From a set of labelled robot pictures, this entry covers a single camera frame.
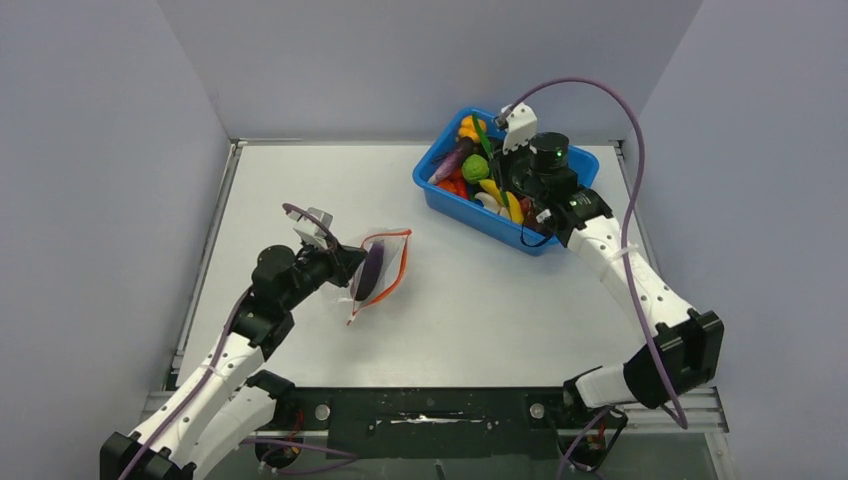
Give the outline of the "yellow toy banana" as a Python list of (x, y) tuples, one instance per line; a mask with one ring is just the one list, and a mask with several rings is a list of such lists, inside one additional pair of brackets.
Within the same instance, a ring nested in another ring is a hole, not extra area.
[(512, 192), (502, 191), (492, 179), (482, 180), (478, 183), (478, 186), (480, 189), (479, 192), (485, 192), (494, 196), (501, 205), (509, 209), (510, 221), (518, 225), (524, 222), (525, 215), (521, 201)]

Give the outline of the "dark purple toy eggplant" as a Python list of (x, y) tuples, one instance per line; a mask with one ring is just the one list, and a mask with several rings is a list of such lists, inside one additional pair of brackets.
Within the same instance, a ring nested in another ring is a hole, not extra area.
[(385, 256), (385, 243), (376, 240), (370, 245), (354, 290), (354, 300), (365, 301), (376, 288), (381, 276)]

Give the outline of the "long green toy bean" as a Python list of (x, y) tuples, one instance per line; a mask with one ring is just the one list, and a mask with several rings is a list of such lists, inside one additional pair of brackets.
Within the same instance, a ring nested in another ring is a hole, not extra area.
[(472, 113), (471, 117), (472, 117), (472, 125), (474, 127), (474, 130), (475, 130), (477, 136), (480, 139), (480, 145), (481, 145), (482, 150), (485, 154), (485, 158), (487, 159), (487, 162), (489, 164), (489, 173), (490, 173), (489, 177), (491, 179), (494, 179), (494, 170), (493, 170), (493, 168), (495, 166), (495, 164), (494, 164), (494, 154), (493, 154), (493, 150), (492, 150), (491, 144), (489, 142), (488, 136), (486, 135), (486, 132), (483, 129), (484, 123), (481, 120), (478, 119), (478, 117), (475, 113)]

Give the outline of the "clear zip bag orange zipper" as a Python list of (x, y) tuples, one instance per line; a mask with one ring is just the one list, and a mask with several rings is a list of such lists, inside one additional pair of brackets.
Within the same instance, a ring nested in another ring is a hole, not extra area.
[(408, 268), (411, 236), (411, 228), (372, 228), (358, 238), (354, 245), (366, 257), (349, 286), (328, 295), (334, 319), (351, 325), (398, 289)]

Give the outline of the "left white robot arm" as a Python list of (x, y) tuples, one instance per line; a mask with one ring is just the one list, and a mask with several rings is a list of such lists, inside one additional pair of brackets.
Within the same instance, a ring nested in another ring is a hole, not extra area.
[(273, 420), (292, 390), (291, 381), (263, 366), (293, 329), (294, 308), (326, 283), (348, 287), (366, 257), (365, 249), (346, 245), (263, 250), (205, 359), (131, 433), (104, 442), (100, 478), (205, 478)]

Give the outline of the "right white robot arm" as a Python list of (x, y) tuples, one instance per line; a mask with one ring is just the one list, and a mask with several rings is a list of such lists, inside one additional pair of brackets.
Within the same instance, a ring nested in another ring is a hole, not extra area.
[(713, 380), (724, 324), (713, 311), (697, 311), (657, 274), (626, 239), (607, 202), (580, 183), (568, 153), (565, 135), (544, 132), (504, 147), (501, 162), (509, 191), (531, 200), (538, 222), (594, 271), (643, 338), (623, 364), (565, 383), (564, 417), (585, 427), (602, 407), (638, 403), (656, 409)]

